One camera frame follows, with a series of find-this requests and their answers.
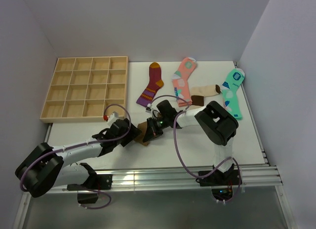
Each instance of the wooden grid box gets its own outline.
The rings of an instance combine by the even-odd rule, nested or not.
[[[110,104],[126,106],[128,57],[59,58],[40,119],[45,123],[103,121]],[[110,107],[106,114],[124,111]]]

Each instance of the beige sock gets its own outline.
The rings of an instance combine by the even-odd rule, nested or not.
[[[191,96],[203,96],[203,97],[210,97],[220,94],[221,89],[218,85],[208,85],[202,87],[192,87],[190,89]]]

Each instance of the sock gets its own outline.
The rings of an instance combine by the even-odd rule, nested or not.
[[[221,86],[223,93],[224,108],[235,119],[242,119],[236,95],[237,89],[245,78],[245,73],[241,69],[233,69],[226,77]]]
[[[186,100],[189,104],[192,104],[190,97],[188,78],[193,70],[196,68],[197,62],[193,58],[185,58],[178,70],[172,76],[172,83],[174,87],[174,93],[177,97]],[[178,106],[184,107],[187,104],[182,100],[177,100]]]
[[[137,99],[136,103],[147,107],[149,103],[152,102],[157,91],[163,87],[163,81],[161,80],[161,68],[156,62],[149,65],[149,83],[140,97]]]
[[[211,97],[221,93],[221,88],[218,85],[208,85],[202,87],[193,87],[190,89],[191,96]]]

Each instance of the teal sock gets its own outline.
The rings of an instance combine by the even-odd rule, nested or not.
[[[233,69],[227,75],[225,82],[221,86],[224,108],[235,117],[235,119],[242,119],[236,92],[244,79],[245,73],[241,69]]]

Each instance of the purple cable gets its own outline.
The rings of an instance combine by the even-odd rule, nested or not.
[[[24,186],[23,186],[23,182],[24,182],[24,180],[25,180],[25,177],[26,177],[27,173],[28,173],[29,170],[31,170],[38,162],[40,162],[41,160],[43,160],[45,157],[47,157],[47,156],[49,156],[49,155],[52,155],[52,154],[55,154],[55,153],[60,153],[60,152],[67,151],[67,150],[71,150],[71,149],[80,148],[80,147],[82,147],[82,146],[86,146],[87,144],[89,145],[89,144],[96,144],[96,143],[105,143],[105,142],[116,141],[116,140],[119,140],[119,139],[124,138],[124,137],[129,133],[129,131],[130,131],[130,129],[131,129],[132,120],[131,120],[130,114],[129,114],[129,112],[127,111],[127,109],[125,109],[123,106],[121,106],[121,105],[119,105],[119,104],[110,104],[110,105],[108,105],[108,106],[104,109],[103,115],[105,115],[106,110],[107,110],[109,107],[111,107],[111,106],[118,106],[118,107],[121,107],[121,108],[125,111],[125,113],[127,114],[128,120],[129,120],[129,126],[128,126],[128,130],[127,130],[127,132],[126,132],[125,134],[123,134],[123,135],[120,136],[120,137],[114,138],[114,139],[95,140],[95,141],[90,141],[90,142],[88,142],[88,143],[75,144],[75,145],[69,146],[69,147],[67,147],[67,148],[65,148],[65,149],[53,150],[53,151],[51,151],[51,152],[49,152],[49,153],[46,153],[46,154],[40,156],[38,159],[36,159],[34,162],[32,162],[32,164],[31,164],[28,168],[26,168],[26,170],[25,170],[25,172],[23,173],[23,175],[22,175],[22,177],[21,177],[21,180],[20,180],[20,189],[21,189],[22,191],[24,191],[24,192],[27,192],[27,190],[26,190],[26,189],[24,188]],[[110,195],[107,194],[107,193],[104,193],[104,192],[101,192],[101,191],[89,190],[89,189],[86,189],[86,188],[84,188],[84,189],[85,189],[85,190],[88,190],[88,191],[98,192],[98,193],[104,194],[104,195],[108,196],[109,199],[110,199],[110,201],[109,201],[107,204],[105,204],[105,205],[103,205],[103,206],[101,206],[101,207],[95,207],[95,208],[87,207],[88,209],[104,208],[104,207],[108,206],[108,205],[110,204],[111,200],[112,200],[111,197],[110,197]]]
[[[236,159],[233,158],[233,157],[227,157],[225,158],[224,160],[222,160],[212,171],[210,171],[209,173],[207,173],[206,175],[204,176],[199,176],[199,175],[195,175],[193,172],[191,172],[188,167],[184,164],[184,161],[182,160],[181,158],[181,155],[180,155],[180,152],[179,152],[179,149],[178,149],[178,144],[177,144],[177,137],[176,137],[176,125],[177,125],[177,119],[180,115],[184,114],[186,112],[186,110],[190,107],[189,103],[187,101],[185,101],[184,99],[180,98],[180,97],[176,97],[176,96],[172,96],[172,95],[162,95],[162,96],[159,96],[159,97],[156,97],[152,100],[151,104],[158,98],[161,98],[161,97],[174,97],[176,99],[180,99],[182,101],[184,101],[188,106],[185,108],[184,111],[180,112],[177,114],[177,116],[175,117],[174,119],[174,122],[173,122],[173,141],[174,141],[174,147],[176,149],[176,152],[177,152],[177,156],[180,160],[180,163],[181,165],[183,166],[183,168],[186,170],[187,173],[189,173],[191,176],[195,177],[195,178],[198,178],[198,179],[202,179],[202,178],[206,178],[210,175],[212,175],[225,161],[227,160],[230,160],[232,159],[235,163],[236,163],[236,166],[237,166],[237,169],[238,169],[238,174],[239,174],[239,183],[238,183],[238,187],[237,187],[237,190],[236,190],[236,193],[234,193],[233,197],[231,197],[230,199],[226,200],[225,202],[229,202],[231,201],[235,195],[239,192],[240,190],[240,185],[241,185],[241,174],[240,174],[240,168],[239,168],[239,164],[237,163]]]

